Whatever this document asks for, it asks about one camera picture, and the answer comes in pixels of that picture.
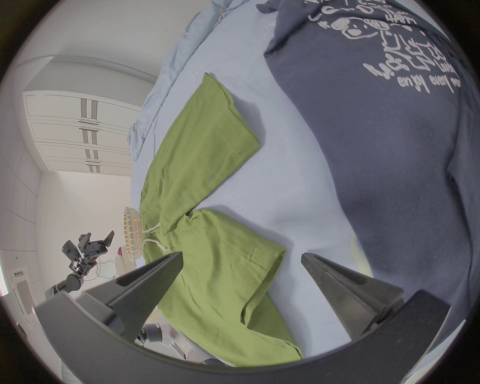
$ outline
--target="woven basket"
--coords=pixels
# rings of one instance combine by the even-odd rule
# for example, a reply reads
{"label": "woven basket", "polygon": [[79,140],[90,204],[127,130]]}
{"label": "woven basket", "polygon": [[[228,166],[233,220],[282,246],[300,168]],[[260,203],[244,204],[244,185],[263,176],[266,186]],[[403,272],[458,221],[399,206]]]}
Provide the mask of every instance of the woven basket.
{"label": "woven basket", "polygon": [[142,257],[142,217],[133,208],[125,208],[123,212],[123,231],[125,234],[125,245],[130,261]]}

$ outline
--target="robotic arm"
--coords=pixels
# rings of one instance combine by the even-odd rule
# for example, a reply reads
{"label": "robotic arm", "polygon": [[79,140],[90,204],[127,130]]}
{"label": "robotic arm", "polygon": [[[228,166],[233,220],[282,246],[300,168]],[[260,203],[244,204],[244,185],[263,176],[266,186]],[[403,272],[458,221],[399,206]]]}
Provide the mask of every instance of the robotic arm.
{"label": "robotic arm", "polygon": [[51,295],[56,295],[60,291],[70,293],[79,290],[84,277],[90,270],[97,265],[97,258],[108,252],[108,247],[112,245],[114,231],[111,231],[104,240],[90,241],[92,234],[81,235],[78,239],[78,248],[68,240],[62,247],[62,252],[70,260],[69,268],[73,273],[51,289]]}

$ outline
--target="bed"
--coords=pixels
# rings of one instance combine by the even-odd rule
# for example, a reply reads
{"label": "bed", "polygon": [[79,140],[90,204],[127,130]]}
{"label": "bed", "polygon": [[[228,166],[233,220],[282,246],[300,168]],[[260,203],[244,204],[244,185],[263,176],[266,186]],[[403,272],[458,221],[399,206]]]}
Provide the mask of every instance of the bed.
{"label": "bed", "polygon": [[[212,74],[231,92],[262,148],[197,208],[225,213],[287,249],[269,295],[308,358],[350,338],[301,265],[302,253],[321,254],[366,275],[372,272],[312,131],[266,65],[263,54],[273,37],[276,13],[261,14],[255,0],[224,3],[221,21],[214,20],[211,33],[201,36],[200,46],[187,56],[178,76],[170,72],[166,80],[166,98],[144,132],[133,163],[131,207],[139,208],[145,175],[167,130],[203,74]],[[437,26],[413,0],[400,3]],[[212,7],[221,8],[213,2]]]}

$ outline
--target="drawstring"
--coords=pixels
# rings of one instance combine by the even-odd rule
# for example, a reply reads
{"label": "drawstring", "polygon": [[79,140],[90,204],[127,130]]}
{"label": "drawstring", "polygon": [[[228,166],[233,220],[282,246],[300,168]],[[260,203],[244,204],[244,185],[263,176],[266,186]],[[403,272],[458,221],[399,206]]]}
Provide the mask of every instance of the drawstring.
{"label": "drawstring", "polygon": [[143,247],[145,246],[145,244],[147,244],[147,242],[155,243],[156,245],[158,245],[158,247],[159,247],[163,252],[170,251],[170,248],[165,248],[162,244],[160,244],[159,241],[154,240],[154,239],[145,239],[144,242],[143,242],[143,244],[142,244],[142,249],[143,249]]}
{"label": "drawstring", "polygon": [[152,228],[149,228],[149,229],[147,229],[147,230],[145,230],[145,231],[142,231],[142,233],[143,233],[144,235],[146,235],[147,233],[152,233],[152,232],[153,232],[155,229],[157,229],[157,228],[160,228],[160,223],[158,223],[156,226],[154,226],[154,227],[152,227]]}

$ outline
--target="white cabinet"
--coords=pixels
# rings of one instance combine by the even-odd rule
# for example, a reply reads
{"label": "white cabinet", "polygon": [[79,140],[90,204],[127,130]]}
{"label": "white cabinet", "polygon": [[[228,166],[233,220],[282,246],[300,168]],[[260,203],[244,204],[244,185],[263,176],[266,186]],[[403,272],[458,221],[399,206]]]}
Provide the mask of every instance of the white cabinet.
{"label": "white cabinet", "polygon": [[128,132],[140,107],[61,91],[25,91],[24,107],[51,170],[131,175]]}

